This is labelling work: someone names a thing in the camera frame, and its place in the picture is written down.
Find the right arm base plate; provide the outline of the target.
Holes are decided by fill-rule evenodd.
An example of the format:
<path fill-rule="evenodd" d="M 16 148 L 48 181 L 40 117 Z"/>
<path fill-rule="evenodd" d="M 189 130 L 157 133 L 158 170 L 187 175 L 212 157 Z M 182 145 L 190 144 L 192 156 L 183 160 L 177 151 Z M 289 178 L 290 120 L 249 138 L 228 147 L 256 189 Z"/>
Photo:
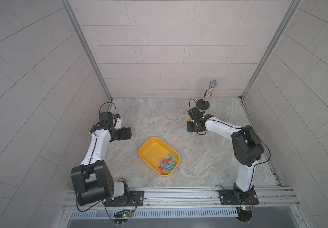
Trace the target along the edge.
<path fill-rule="evenodd" d="M 221 205 L 258 205 L 259 199 L 254 190 L 251 188 L 248 192 L 241 190 L 217 190 Z"/>

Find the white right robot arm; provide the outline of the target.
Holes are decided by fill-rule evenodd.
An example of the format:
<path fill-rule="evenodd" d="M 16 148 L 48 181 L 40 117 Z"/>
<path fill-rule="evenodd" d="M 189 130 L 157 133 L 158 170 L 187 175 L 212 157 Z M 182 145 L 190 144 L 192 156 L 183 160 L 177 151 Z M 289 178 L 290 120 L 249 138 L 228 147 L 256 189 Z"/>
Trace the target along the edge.
<path fill-rule="evenodd" d="M 239 163 L 235 187 L 242 192 L 249 192 L 253 187 L 256 166 L 264 153 L 262 141 L 250 125 L 241 127 L 210 117 L 208 119 L 189 119 L 187 131 L 198 133 L 213 132 L 232 142 L 235 159 Z"/>

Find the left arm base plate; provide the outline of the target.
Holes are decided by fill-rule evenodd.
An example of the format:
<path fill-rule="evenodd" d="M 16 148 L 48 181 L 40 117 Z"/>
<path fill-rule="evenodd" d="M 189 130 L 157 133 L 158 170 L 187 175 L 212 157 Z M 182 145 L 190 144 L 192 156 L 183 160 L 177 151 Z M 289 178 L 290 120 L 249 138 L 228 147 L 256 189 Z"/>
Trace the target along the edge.
<path fill-rule="evenodd" d="M 141 207 L 144 196 L 144 191 L 129 191 L 129 194 L 106 200 L 105 205 L 107 207 Z"/>

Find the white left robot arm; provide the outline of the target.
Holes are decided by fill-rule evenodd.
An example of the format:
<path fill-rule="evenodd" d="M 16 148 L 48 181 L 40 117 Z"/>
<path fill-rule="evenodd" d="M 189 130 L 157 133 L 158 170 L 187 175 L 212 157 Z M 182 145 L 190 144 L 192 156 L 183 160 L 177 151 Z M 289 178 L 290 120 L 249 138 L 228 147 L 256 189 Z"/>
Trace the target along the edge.
<path fill-rule="evenodd" d="M 113 141 L 129 140 L 131 128 L 116 129 L 109 123 L 98 123 L 90 130 L 91 143 L 81 164 L 72 168 L 76 203 L 88 205 L 120 197 L 130 197 L 126 181 L 114 181 L 105 162 L 108 145 Z"/>

